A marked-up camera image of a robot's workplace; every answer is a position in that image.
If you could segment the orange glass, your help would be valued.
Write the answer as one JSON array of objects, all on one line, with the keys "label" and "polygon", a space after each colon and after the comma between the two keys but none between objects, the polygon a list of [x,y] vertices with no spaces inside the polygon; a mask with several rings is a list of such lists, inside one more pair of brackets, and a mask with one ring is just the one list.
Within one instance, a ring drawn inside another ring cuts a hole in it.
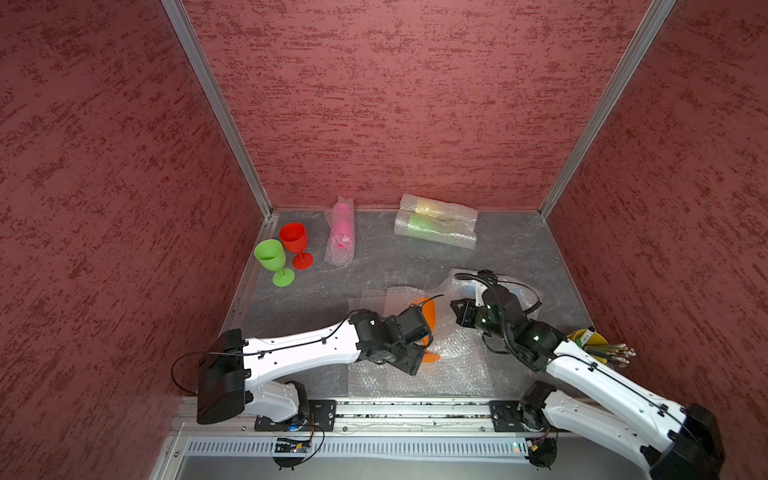
[{"label": "orange glass", "polygon": [[[437,320],[436,306],[435,306],[434,300],[435,298],[422,298],[413,303],[413,305],[418,305],[421,307],[422,314],[431,332],[434,332],[436,327],[436,320]],[[439,360],[440,360],[439,354],[427,350],[423,358],[423,363],[430,364],[430,363],[438,362]]]}]

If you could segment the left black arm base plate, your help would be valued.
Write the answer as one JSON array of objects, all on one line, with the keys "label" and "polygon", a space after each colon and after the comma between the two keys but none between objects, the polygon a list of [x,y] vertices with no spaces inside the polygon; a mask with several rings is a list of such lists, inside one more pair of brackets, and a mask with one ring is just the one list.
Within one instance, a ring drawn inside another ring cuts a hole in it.
[{"label": "left black arm base plate", "polygon": [[254,422],[256,432],[331,432],[334,429],[336,400],[310,399],[306,406],[288,420],[274,422],[268,417],[259,416]]}]

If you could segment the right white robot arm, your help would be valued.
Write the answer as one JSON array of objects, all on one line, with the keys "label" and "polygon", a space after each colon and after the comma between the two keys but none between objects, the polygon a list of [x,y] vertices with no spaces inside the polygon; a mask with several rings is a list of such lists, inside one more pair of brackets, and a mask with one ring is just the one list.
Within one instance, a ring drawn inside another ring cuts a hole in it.
[{"label": "right white robot arm", "polygon": [[589,355],[555,327],[530,318],[506,288],[480,279],[475,298],[453,300],[456,322],[503,342],[506,354],[534,372],[570,385],[582,402],[546,382],[531,385],[516,420],[540,433],[569,431],[640,467],[652,479],[717,479],[725,448],[715,415],[683,406],[630,381]]}]

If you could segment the pink glass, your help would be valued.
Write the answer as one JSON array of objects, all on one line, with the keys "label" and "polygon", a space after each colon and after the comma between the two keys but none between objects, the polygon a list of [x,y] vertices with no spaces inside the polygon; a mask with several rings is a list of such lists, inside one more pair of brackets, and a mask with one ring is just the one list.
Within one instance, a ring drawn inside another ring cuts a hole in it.
[{"label": "pink glass", "polygon": [[348,265],[355,253],[354,201],[339,196],[325,214],[330,228],[324,260],[336,267]]}]

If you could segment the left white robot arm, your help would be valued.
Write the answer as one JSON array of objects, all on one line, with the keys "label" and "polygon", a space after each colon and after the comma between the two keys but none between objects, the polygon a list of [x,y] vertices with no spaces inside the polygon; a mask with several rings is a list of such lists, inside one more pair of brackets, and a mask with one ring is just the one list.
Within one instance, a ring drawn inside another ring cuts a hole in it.
[{"label": "left white robot arm", "polygon": [[275,423],[306,417],[305,387],[280,383],[280,378],[360,361],[414,376],[432,340],[433,328],[420,305],[388,317],[353,310],[334,325],[284,337],[246,339],[241,330],[228,330],[198,354],[197,423],[216,424],[241,414]]}]

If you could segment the clear bubble wrap sheet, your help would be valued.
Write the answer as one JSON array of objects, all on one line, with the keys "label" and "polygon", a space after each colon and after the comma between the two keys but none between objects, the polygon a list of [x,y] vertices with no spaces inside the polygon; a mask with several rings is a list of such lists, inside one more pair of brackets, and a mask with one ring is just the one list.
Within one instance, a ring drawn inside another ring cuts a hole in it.
[{"label": "clear bubble wrap sheet", "polygon": [[411,286],[387,289],[384,308],[387,315],[397,314],[425,298],[433,299],[436,324],[428,351],[440,359],[431,363],[424,361],[414,376],[389,368],[382,388],[385,396],[484,397],[492,392],[480,332],[459,326],[450,308],[451,301],[472,298],[475,293],[474,283],[454,278],[458,272],[456,268],[450,269],[445,280],[428,289]]},{"label": "clear bubble wrap sheet", "polygon": [[[486,355],[492,392],[484,397],[515,398],[533,378],[533,374],[509,356],[490,352],[481,339],[482,352]],[[353,364],[349,368],[349,393],[355,397],[387,397],[382,388],[387,370],[396,369],[388,364],[377,365],[368,361]]]}]

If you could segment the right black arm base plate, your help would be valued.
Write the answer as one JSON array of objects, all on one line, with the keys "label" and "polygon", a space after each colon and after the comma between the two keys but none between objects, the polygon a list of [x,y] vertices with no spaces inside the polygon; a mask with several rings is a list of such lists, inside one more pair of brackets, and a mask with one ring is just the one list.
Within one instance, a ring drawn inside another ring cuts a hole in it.
[{"label": "right black arm base plate", "polygon": [[495,400],[488,406],[496,433],[543,435],[551,429],[551,424],[544,415],[545,403],[542,400]]}]

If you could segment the red wine glass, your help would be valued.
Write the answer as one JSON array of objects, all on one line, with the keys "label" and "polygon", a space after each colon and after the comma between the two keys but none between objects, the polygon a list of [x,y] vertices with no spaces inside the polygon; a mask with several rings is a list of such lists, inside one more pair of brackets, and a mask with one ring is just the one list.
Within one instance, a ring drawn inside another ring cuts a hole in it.
[{"label": "red wine glass", "polygon": [[301,223],[289,223],[279,231],[283,247],[293,255],[292,266],[296,270],[307,270],[314,263],[314,257],[307,252],[308,237]]}]

